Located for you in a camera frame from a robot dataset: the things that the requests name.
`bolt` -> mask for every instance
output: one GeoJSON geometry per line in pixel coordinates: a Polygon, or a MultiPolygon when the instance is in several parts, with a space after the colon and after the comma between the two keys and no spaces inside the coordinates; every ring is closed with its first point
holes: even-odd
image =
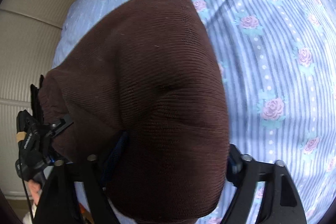
{"type": "Polygon", "coordinates": [[[253,160],[253,158],[249,155],[249,154],[244,154],[242,155],[241,157],[243,160],[246,160],[246,161],[251,161],[253,160]]]}
{"type": "Polygon", "coordinates": [[[64,163],[63,160],[57,160],[57,161],[55,161],[54,165],[55,166],[61,166],[61,165],[63,165],[63,163],[64,163]]]}
{"type": "Polygon", "coordinates": [[[97,159],[97,156],[96,156],[96,155],[93,155],[93,154],[87,157],[87,160],[88,160],[88,161],[94,161],[94,160],[96,160],[96,159],[97,159]]]}
{"type": "Polygon", "coordinates": [[[281,167],[285,166],[285,163],[284,163],[283,160],[277,160],[277,161],[275,162],[275,164],[276,164],[277,166],[281,166],[281,167]]]}

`tan tape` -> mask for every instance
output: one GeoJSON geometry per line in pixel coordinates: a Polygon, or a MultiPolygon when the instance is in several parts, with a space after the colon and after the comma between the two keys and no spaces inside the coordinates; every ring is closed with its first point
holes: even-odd
{"type": "Polygon", "coordinates": [[[23,141],[26,137],[26,132],[22,131],[22,132],[18,132],[16,135],[16,141],[23,141]]]}

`mattress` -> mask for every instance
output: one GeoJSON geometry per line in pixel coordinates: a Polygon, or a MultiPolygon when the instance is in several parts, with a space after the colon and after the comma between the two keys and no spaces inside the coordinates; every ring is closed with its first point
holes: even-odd
{"type": "MultiPolygon", "coordinates": [[[[77,0],[53,67],[104,15],[128,0],[77,0]]],[[[336,0],[192,0],[222,75],[230,142],[258,161],[287,163],[309,224],[336,196],[336,0]]],[[[219,223],[234,194],[198,223],[219,223]]],[[[248,223],[254,223],[259,184],[248,223]]],[[[121,223],[132,222],[118,215],[121,223]]]]}

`black cable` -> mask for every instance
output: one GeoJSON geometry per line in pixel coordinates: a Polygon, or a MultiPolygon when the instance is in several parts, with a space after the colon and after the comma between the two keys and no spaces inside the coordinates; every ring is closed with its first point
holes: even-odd
{"type": "Polygon", "coordinates": [[[32,222],[32,224],[34,224],[33,210],[32,210],[32,206],[31,206],[31,204],[30,204],[30,200],[29,200],[29,196],[28,196],[27,188],[26,188],[26,185],[25,185],[25,181],[23,180],[23,174],[22,174],[22,169],[21,169],[21,146],[22,146],[22,143],[23,143],[23,142],[21,141],[21,144],[20,144],[20,147],[19,147],[19,169],[20,169],[20,177],[21,177],[21,180],[22,180],[23,189],[25,190],[26,199],[27,199],[27,202],[28,202],[28,208],[29,208],[29,213],[30,213],[31,222],[32,222]]]}

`brown knit fabric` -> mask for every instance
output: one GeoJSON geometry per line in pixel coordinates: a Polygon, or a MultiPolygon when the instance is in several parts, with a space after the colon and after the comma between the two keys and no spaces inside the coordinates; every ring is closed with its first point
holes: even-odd
{"type": "Polygon", "coordinates": [[[139,223],[191,223],[218,203],[228,115],[214,52],[190,0],[131,0],[104,17],[39,93],[53,147],[81,161],[130,140],[106,193],[139,223]]]}

